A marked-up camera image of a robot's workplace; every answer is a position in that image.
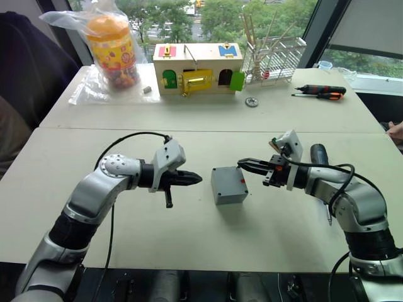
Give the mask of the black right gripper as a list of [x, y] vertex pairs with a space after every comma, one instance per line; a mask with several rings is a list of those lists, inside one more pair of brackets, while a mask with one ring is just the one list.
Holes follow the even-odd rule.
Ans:
[[237, 165], [254, 174], [265, 174], [264, 186], [282, 187], [287, 183], [289, 163], [280, 155], [273, 155], [269, 162], [254, 158], [237, 161]]

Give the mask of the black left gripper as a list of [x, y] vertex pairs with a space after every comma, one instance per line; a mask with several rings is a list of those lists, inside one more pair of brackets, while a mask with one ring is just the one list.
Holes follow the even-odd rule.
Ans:
[[178, 171], [178, 174], [176, 172], [164, 172], [159, 181], [159, 191], [164, 192], [166, 208], [173, 207], [171, 186], [178, 186], [178, 178], [181, 180], [181, 186], [192, 186], [202, 182], [203, 180], [202, 177], [196, 172], [182, 170]]

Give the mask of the bystander bare hand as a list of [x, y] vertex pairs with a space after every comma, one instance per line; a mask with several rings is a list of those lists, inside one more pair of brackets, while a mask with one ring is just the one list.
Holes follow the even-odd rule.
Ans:
[[392, 139], [396, 145], [402, 145], [403, 141], [403, 122], [398, 124], [390, 121], [388, 122], [388, 130], [386, 134]]

